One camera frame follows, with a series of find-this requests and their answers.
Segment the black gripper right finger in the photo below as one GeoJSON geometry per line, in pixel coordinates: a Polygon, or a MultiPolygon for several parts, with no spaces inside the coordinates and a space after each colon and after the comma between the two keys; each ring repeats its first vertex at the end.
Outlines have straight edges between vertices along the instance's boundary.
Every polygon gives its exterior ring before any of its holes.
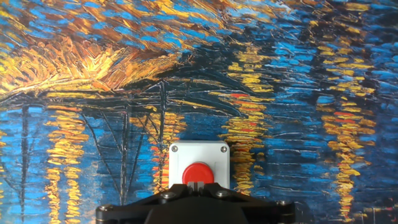
{"type": "Polygon", "coordinates": [[[220,184],[196,183],[197,212],[214,223],[294,223],[291,201],[265,201],[243,195],[220,184]]]}

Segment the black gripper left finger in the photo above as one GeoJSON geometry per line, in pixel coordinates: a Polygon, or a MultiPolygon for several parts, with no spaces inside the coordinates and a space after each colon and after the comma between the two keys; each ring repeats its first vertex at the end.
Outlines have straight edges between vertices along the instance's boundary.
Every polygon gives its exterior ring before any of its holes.
{"type": "Polygon", "coordinates": [[[166,203],[193,196],[196,182],[174,184],[170,189],[127,205],[102,204],[96,208],[96,224],[145,223],[150,212],[166,203]]]}

